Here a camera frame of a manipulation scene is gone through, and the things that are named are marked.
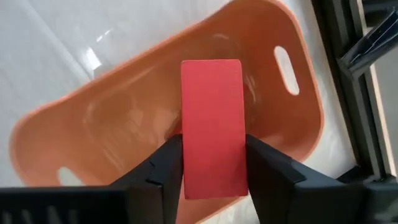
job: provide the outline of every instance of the white tile floor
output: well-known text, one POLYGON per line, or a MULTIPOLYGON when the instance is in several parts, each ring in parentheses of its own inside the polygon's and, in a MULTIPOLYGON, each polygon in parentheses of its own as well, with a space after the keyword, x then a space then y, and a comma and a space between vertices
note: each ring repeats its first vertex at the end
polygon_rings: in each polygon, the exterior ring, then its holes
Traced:
MULTIPOLYGON (((0 186, 21 186, 8 138, 28 111, 218 10, 228 0, 0 1, 0 186)), ((317 76, 325 128, 306 165, 337 177, 354 164, 310 0, 283 0, 303 30, 317 76)), ((207 223, 258 223, 247 198, 207 223)))

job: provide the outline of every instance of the orange plastic basket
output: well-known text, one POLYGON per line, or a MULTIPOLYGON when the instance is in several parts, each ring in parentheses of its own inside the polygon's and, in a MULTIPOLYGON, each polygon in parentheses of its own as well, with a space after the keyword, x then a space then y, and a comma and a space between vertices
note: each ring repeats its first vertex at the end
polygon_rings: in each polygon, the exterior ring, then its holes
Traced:
MULTIPOLYGON (((306 159, 323 115, 299 25, 278 1, 237 0, 19 121, 10 145, 17 173, 29 186, 58 186, 57 172, 67 167, 87 185, 110 184, 179 132, 181 61, 216 58, 242 62, 246 131, 306 159), (289 54, 298 95, 285 87, 277 46, 289 54)), ((182 195, 177 222, 197 222, 236 200, 182 195)))

